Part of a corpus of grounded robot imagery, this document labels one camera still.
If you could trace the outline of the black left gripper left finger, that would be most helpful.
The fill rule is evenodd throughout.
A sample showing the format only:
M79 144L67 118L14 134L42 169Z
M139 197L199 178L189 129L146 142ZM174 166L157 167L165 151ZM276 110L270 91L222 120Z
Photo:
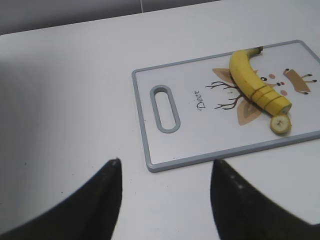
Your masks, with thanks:
M111 159L82 187L2 240L110 240L123 196L120 159Z

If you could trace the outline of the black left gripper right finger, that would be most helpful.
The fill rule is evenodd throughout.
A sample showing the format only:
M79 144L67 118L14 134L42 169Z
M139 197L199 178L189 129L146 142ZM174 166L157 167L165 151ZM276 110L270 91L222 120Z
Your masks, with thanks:
M309 224L262 194L223 159L213 161L210 203L221 240L318 240Z

